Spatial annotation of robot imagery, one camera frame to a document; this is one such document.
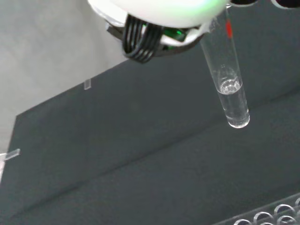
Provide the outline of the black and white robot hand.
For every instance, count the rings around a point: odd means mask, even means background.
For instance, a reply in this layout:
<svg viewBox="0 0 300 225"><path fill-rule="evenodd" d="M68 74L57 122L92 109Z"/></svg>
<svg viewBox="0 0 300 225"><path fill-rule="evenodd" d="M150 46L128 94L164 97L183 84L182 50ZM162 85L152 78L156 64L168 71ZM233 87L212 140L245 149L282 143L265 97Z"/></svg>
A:
<svg viewBox="0 0 300 225"><path fill-rule="evenodd" d="M89 0L91 9L121 41L123 55L139 63L178 54L210 33L229 7L251 7L255 0Z"/></svg>

